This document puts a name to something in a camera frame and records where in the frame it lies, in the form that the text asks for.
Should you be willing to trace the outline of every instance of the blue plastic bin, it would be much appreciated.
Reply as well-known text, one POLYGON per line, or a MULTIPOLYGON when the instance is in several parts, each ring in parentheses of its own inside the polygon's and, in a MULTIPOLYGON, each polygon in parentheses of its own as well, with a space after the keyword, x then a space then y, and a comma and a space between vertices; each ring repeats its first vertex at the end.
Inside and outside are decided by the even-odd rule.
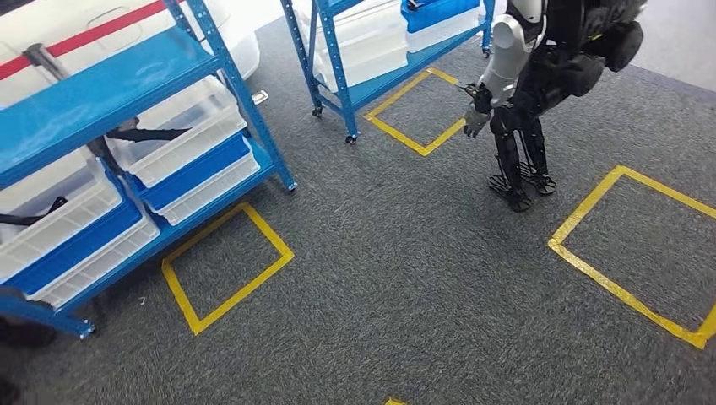
POLYGON ((153 211, 159 211, 249 154, 244 136, 248 136, 246 129, 230 136, 151 188, 145 187, 142 181, 133 175, 127 174, 127 182, 153 211))
POLYGON ((408 9, 407 0, 401 4, 400 13, 408 20, 410 33, 480 6, 480 0, 419 0, 418 3, 422 5, 416 11, 408 9))
POLYGON ((124 231, 132 228, 142 218, 139 208, 129 198, 122 183, 107 169, 104 162, 102 164, 107 177, 122 196, 122 202, 90 226, 80 230, 75 236, 9 278, 3 285, 15 287, 28 295, 34 294, 124 231))

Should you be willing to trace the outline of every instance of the plastic storage bin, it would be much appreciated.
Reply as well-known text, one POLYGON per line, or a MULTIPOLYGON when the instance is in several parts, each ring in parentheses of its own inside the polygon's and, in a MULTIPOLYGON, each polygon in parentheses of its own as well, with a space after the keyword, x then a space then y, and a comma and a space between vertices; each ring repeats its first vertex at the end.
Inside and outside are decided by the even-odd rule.
MULTIPOLYGON (((344 66, 345 82, 348 87, 361 84, 372 78, 376 78, 385 73, 390 73, 395 69, 400 69, 408 65, 406 53, 408 51, 407 44, 394 52, 381 55, 374 60, 363 62, 362 64, 346 67, 344 66)), ((328 66, 315 62, 315 74, 323 81, 328 90, 335 93, 338 91, 336 84, 333 65, 328 66)))
MULTIPOLYGON (((304 40, 308 41, 311 2, 297 2, 297 16, 304 40)), ((408 64, 407 22, 400 14, 400 0, 369 0, 334 19, 341 61, 349 86, 402 68, 408 64)), ((317 26, 314 73, 330 91, 338 91, 320 21, 317 26)))
POLYGON ((408 21, 408 32, 411 33, 480 6, 480 0, 422 0, 416 11, 410 11, 407 0, 402 2, 400 12, 408 21))
POLYGON ((138 221, 128 225, 128 229, 119 236, 29 298, 45 301, 58 308, 140 251, 159 234, 156 225, 146 214, 142 214, 138 221))
POLYGON ((474 8, 417 32, 408 33, 408 52, 415 53, 442 42, 480 24, 480 10, 474 8))
POLYGON ((235 135, 221 146, 224 147, 224 150, 217 151, 216 154, 234 156, 230 165, 225 166, 223 170, 212 175, 206 181, 194 187, 190 192, 183 194, 172 202, 160 208, 152 207, 152 211, 166 218, 167 222, 174 226, 181 223, 184 219, 189 218, 193 213, 196 213, 199 209, 211 203, 225 192, 238 186, 261 168, 254 159, 251 145, 248 144, 243 134, 235 135), (227 152, 240 149, 238 148, 238 143, 243 143, 248 151, 236 159, 238 154, 229 154, 227 152))
MULTIPOLYGON (((1 190, 0 213, 5 214, 43 215, 57 197, 65 197, 68 202, 28 227, 0 224, 0 284, 86 233, 92 224, 120 208, 124 200, 120 190, 86 148, 1 190)), ((81 256, 89 253, 89 249, 89 246, 76 246, 74 254, 81 256)), ((61 273, 63 266, 71 267, 62 262, 51 271, 61 273)))
POLYGON ((160 183, 247 126, 236 99, 214 77, 207 77, 139 115, 147 129, 191 128, 172 141, 129 142, 107 139, 117 163, 146 187, 160 183), (182 105, 190 100, 194 105, 182 105))
POLYGON ((71 273, 86 257, 95 254, 102 246, 139 221, 142 216, 139 208, 130 200, 119 179, 110 177, 110 180, 122 196, 119 205, 15 273, 4 285, 15 287, 31 296, 47 285, 54 284, 53 280, 71 273))
POLYGON ((246 130, 242 130, 229 137, 154 187, 143 187, 131 178, 128 183, 149 209, 164 216, 172 226, 179 224, 258 171, 245 134, 246 130), (244 164, 240 170, 231 171, 240 163, 244 164))

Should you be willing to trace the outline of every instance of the blue shelf tier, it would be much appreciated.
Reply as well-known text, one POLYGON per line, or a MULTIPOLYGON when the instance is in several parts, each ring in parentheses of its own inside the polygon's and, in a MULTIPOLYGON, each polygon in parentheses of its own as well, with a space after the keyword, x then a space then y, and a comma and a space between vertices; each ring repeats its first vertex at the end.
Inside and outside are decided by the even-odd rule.
POLYGON ((343 13, 345 10, 358 5, 363 0, 328 0, 329 12, 332 15, 338 15, 343 13))
POLYGON ((266 149, 264 149, 261 144, 257 143, 254 138, 248 138, 248 142, 251 144, 253 149, 254 159, 256 159, 258 165, 260 166, 260 169, 255 174, 242 181, 228 192, 224 193, 221 197, 216 198, 214 201, 210 202, 204 208, 201 208, 191 217, 183 220, 176 226, 170 226, 166 221, 157 221, 157 226, 160 229, 160 235, 157 236, 156 239, 152 240, 152 242, 142 248, 142 250, 129 257, 122 264, 115 267, 114 270, 106 274, 104 277, 97 280, 81 294, 72 298, 62 307, 57 308, 56 313, 58 315, 69 315, 70 311, 101 293, 102 290, 115 283, 118 279, 124 277, 133 269, 139 267, 139 265, 143 262, 146 262, 151 257, 157 256, 167 246, 186 235, 187 232, 196 229, 201 223, 213 217, 222 209, 234 204, 239 197, 253 189, 268 176, 276 173, 276 165, 271 160, 271 157, 266 149))
POLYGON ((382 76, 378 76, 377 78, 368 80, 367 82, 349 87, 348 94, 350 95, 350 100, 353 103, 353 108, 358 110, 381 95, 384 95, 388 90, 392 89, 400 82, 423 70, 427 65, 433 63, 439 57, 455 49, 479 31, 482 31, 486 24, 486 22, 483 22, 475 29, 455 35, 452 38, 444 40, 443 42, 438 42, 437 44, 427 47, 422 51, 409 53, 407 66, 385 73, 382 76))
POLYGON ((174 26, 0 111, 0 189, 221 68, 174 26))

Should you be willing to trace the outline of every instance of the robot leg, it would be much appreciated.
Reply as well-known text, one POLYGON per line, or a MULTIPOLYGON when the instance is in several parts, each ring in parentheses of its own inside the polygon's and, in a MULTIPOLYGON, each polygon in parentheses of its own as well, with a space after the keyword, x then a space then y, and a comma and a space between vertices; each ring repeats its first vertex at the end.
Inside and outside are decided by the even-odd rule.
POLYGON ((522 188, 519 169, 519 152, 514 132, 495 133, 497 144, 497 163, 500 174, 490 177, 490 189, 507 201, 510 208, 521 213, 532 207, 532 201, 522 188))
POLYGON ((523 180, 531 184, 543 196, 549 196, 556 190, 556 183, 550 178, 547 170, 547 155, 545 153, 545 136, 542 133, 542 124, 535 118, 530 124, 519 131, 522 147, 525 152, 524 162, 520 162, 519 169, 523 180))

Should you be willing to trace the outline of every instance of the shelving unit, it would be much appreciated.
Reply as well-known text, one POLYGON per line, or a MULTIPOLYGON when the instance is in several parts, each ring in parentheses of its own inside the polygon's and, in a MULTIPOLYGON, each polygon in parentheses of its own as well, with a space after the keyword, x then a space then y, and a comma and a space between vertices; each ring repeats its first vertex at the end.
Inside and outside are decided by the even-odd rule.
POLYGON ((390 73, 383 74, 367 82, 348 87, 345 81, 343 62, 340 56, 338 40, 336 39, 334 17, 345 10, 357 5, 361 0, 312 0, 311 26, 308 38, 308 51, 301 38, 301 31, 296 20, 292 0, 281 0, 284 7, 286 22, 289 25, 293 37, 296 54, 301 62, 303 75, 306 78, 308 91, 313 101, 313 115, 321 116, 323 107, 327 106, 338 112, 345 120, 348 129, 347 143, 354 143, 358 138, 358 127, 355 122, 356 112, 371 101, 384 95, 397 84, 403 82, 410 76, 418 73, 427 65, 437 60, 442 55, 472 38, 478 32, 483 33, 482 49, 489 54, 492 18, 495 13, 495 0, 483 0, 485 4, 485 19, 476 28, 466 31, 463 34, 439 42, 422 51, 408 54, 408 65, 390 73), (313 56, 316 50, 317 19, 321 19, 323 33, 328 45, 328 54, 333 64, 338 92, 334 95, 338 98, 340 105, 321 94, 320 88, 328 87, 313 74, 313 56))
POLYGON ((0 189, 219 70, 255 128, 257 136, 248 141, 259 171, 177 226, 157 221, 159 237, 61 307, 51 309, 0 295, 0 314, 23 317, 84 338, 95 327, 87 320, 72 317, 72 310, 230 206, 267 177, 278 174, 289 191, 296 188, 209 11, 202 0, 186 1, 212 53, 197 42, 176 0, 164 0, 176 26, 0 111, 0 127, 8 134, 0 144, 0 189))

